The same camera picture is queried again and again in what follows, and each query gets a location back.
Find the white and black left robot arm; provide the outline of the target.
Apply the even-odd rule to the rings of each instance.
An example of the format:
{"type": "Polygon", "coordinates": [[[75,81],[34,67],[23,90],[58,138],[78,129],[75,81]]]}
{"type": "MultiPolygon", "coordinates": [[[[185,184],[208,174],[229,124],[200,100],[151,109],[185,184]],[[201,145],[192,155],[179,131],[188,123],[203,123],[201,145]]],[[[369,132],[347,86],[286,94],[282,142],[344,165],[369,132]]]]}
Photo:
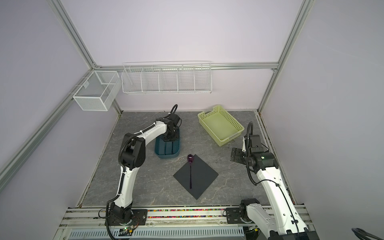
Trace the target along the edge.
{"type": "Polygon", "coordinates": [[[149,127],[134,134],[125,134],[118,154],[121,166],[119,187],[116,196],[107,201],[106,226],[111,226],[113,221],[123,226],[132,222],[134,184],[139,168],[146,160],[146,147],[151,141],[156,142],[160,157],[173,158],[179,155],[182,119],[176,114],[177,108],[178,105],[174,105],[165,117],[157,118],[149,127]]]}

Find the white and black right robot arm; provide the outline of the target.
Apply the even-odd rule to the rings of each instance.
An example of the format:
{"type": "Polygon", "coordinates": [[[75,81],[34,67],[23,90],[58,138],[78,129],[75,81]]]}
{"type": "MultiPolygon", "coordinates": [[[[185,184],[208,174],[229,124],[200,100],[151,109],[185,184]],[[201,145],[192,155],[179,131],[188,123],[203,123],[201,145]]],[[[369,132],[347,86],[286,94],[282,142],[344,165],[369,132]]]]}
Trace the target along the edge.
{"type": "Polygon", "coordinates": [[[273,210],[271,217],[256,199],[240,203],[241,220],[253,222],[268,240],[317,240],[300,217],[283,181],[275,155],[265,150],[261,137],[254,134],[250,122],[241,148],[233,148],[230,160],[245,165],[248,178],[254,186],[262,185],[273,210]]]}

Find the purple metallic spoon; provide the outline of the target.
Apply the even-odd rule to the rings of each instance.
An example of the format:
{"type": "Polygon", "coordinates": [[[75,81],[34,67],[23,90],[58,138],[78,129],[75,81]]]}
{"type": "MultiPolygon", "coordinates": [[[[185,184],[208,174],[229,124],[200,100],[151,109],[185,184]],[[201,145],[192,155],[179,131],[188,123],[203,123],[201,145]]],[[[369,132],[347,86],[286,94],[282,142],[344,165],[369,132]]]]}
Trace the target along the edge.
{"type": "Polygon", "coordinates": [[[192,185],[192,163],[194,161],[194,156],[192,154],[189,154],[187,157],[187,160],[188,160],[188,163],[190,166],[190,189],[192,189],[192,187],[193,187],[193,185],[192,185]]]}

